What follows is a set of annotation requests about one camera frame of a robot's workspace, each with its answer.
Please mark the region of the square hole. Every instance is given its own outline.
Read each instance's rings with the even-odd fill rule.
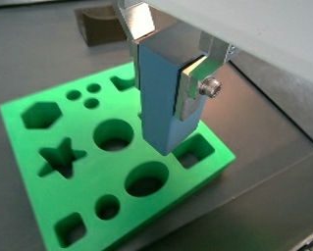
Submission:
[[[214,153],[214,147],[201,134],[186,139],[179,146],[172,150],[172,155],[176,158],[184,169],[194,167],[207,156]]]
[[[55,230],[60,246],[71,246],[87,233],[87,228],[80,215],[73,213],[64,218],[56,224]]]

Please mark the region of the green foam block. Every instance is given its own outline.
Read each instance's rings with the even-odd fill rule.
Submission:
[[[47,250],[112,248],[234,160],[202,122],[160,156],[132,86],[127,64],[0,106]]]

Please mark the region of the star-shaped hole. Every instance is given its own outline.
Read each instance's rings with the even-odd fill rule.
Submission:
[[[64,138],[57,148],[41,148],[39,154],[47,163],[39,172],[39,176],[47,176],[56,171],[65,178],[73,175],[73,162],[87,155],[85,151],[73,150],[71,138]]]

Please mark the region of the blue block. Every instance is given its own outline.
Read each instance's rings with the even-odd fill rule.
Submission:
[[[206,98],[191,116],[174,117],[180,70],[199,56],[201,31],[179,23],[146,38],[139,45],[143,137],[167,155],[198,125]]]

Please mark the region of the circular hole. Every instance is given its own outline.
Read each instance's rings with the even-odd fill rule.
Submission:
[[[119,200],[112,195],[101,196],[95,204],[95,213],[101,220],[112,219],[119,213]]]
[[[71,90],[71,91],[67,93],[67,99],[68,99],[68,100],[77,100],[80,97],[81,97],[81,93],[80,93],[79,90]]]
[[[134,197],[144,197],[160,190],[168,178],[168,169],[159,162],[140,165],[127,175],[124,188]]]
[[[89,98],[84,103],[85,108],[92,109],[97,106],[97,100],[95,98]]]
[[[124,149],[134,137],[131,126],[119,120],[103,122],[93,131],[93,143],[104,151]]]
[[[87,87],[87,91],[88,91],[89,93],[99,92],[99,91],[100,91],[100,86],[99,86],[99,84],[96,84],[96,83],[89,84],[88,87]]]

